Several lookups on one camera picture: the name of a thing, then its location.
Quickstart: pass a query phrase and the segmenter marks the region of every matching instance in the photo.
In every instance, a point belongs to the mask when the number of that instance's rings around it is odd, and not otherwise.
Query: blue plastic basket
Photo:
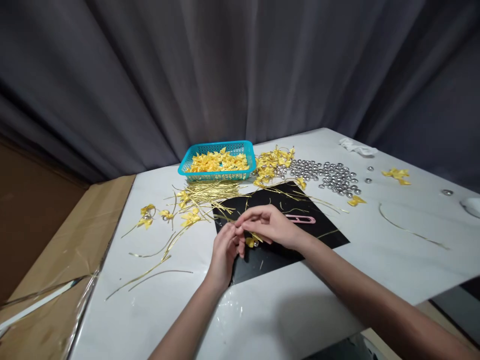
[[[238,154],[245,154],[248,163],[248,170],[242,171],[212,171],[212,172],[186,172],[192,165],[192,157],[199,154],[207,154],[207,152],[220,152],[221,149],[226,148],[226,151],[235,156]],[[255,170],[257,162],[255,161],[254,146],[250,141],[224,141],[224,142],[209,142],[204,144],[196,144],[190,146],[187,150],[180,166],[178,173],[187,177],[189,181],[198,180],[245,180],[250,176],[250,173]]]

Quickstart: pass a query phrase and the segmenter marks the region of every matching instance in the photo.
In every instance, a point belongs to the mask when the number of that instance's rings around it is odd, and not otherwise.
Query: gray curtain
[[[0,7],[1,133],[89,182],[327,127],[480,190],[476,0]]]

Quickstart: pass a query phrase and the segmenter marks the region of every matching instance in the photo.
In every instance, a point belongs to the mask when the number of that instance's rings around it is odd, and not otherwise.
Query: cardboard
[[[18,285],[10,300],[99,270],[129,196],[135,175],[95,184],[83,195]],[[88,277],[13,324],[0,338],[0,359],[65,359],[88,301]],[[0,311],[0,323],[38,298]]]

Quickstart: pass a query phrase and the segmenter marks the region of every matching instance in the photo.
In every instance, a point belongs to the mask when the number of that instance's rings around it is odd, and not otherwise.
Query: white marble table
[[[319,208],[350,240],[335,249],[358,269],[405,299],[419,304],[480,274],[480,219],[459,205],[478,196],[461,186],[409,165],[385,153],[363,158],[338,145],[343,136],[318,129],[255,146],[255,153],[275,145],[295,146],[295,158],[324,163],[341,162],[357,173],[361,197],[367,201],[351,207],[347,198],[307,183],[305,192],[350,213]],[[373,166],[375,171],[367,170]],[[410,186],[384,177],[381,170],[409,169]],[[365,184],[365,178],[373,179]],[[183,187],[177,166],[137,176],[118,224],[103,270],[81,325],[71,360],[146,359],[180,314],[207,272],[216,235],[215,225],[195,224],[176,243],[171,258],[156,270],[168,272],[106,297],[126,281],[144,273],[161,255],[137,258],[129,252],[151,254],[161,249],[172,233],[164,221],[150,229],[135,229],[121,238],[140,217],[140,208],[153,203],[166,209],[172,185]],[[249,193],[255,187],[248,182]],[[441,189],[454,191],[445,196]],[[447,251],[388,223],[445,244]],[[175,220],[178,231],[181,219]],[[304,262],[255,277],[230,287],[221,299],[198,352],[198,359],[302,359],[363,330]]]

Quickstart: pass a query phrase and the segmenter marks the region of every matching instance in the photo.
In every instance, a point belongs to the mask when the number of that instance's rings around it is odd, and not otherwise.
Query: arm
[[[300,252],[348,309],[403,359],[478,359],[456,337],[294,225],[273,205],[250,208],[235,225],[240,237],[247,230]]]
[[[197,346],[232,278],[237,254],[244,256],[245,242],[235,236],[235,226],[227,223],[213,241],[213,254],[205,280],[195,291],[180,316],[152,352],[149,360],[193,359]]]

